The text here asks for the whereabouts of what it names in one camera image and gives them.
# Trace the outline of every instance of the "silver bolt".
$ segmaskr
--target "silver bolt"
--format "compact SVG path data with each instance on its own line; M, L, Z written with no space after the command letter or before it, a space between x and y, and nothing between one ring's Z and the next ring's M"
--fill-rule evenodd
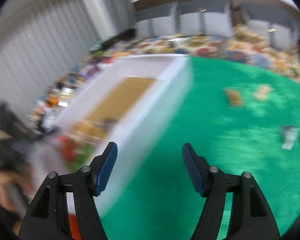
M90 171L90 166L83 166L82 168L81 168L81 170L83 171L83 172L88 172L88 171Z
M219 169L216 166L211 166L210 171L216 173L219 171Z
M49 172L48 178L49 178L49 179L52 179L52 178L54 178L56 175L57 175L57 173L56 173L55 171Z
M248 179L250 179L250 178L252 177L252 174L251 174L250 172L248 172L248 171L245 171L245 172L243 173L243 175L244 175L246 178L248 178Z

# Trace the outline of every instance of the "green table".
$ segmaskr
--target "green table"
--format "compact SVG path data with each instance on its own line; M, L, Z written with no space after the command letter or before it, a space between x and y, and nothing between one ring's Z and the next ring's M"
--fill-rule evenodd
M111 240L187 240L201 213L181 158L190 142L224 172L250 171L282 233L300 212L300 143L281 149L282 125L300 127L300 85L276 74L215 59L192 58L194 84L169 128L119 201L102 218ZM265 102L253 93L261 84L274 91ZM244 107L228 106L225 88L240 91ZM218 239L226 236L231 193Z

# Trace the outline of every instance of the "white pillar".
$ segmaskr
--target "white pillar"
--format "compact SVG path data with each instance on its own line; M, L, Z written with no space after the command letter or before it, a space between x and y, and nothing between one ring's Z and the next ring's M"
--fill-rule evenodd
M117 35L117 30L103 0L83 0L100 39Z

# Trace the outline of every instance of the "green surface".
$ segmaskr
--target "green surface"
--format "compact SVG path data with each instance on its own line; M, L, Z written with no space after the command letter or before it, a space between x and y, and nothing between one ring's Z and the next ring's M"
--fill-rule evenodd
M282 150L279 135L282 125L300 127L300 85L233 62L192 58L192 63L194 85L181 108L119 201L102 218L111 240L190 239L204 199L194 191L183 165L185 142L224 172L250 171L281 234L300 212L300 143L291 151ZM261 84L274 91L258 103L253 93ZM229 107L225 88L239 90L244 107ZM227 194L218 239L226 236L231 198Z

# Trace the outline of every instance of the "gray curtain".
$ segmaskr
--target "gray curtain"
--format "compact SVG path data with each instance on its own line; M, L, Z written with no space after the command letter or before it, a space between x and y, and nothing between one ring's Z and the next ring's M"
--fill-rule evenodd
M117 32L120 33L136 23L130 0L104 0Z

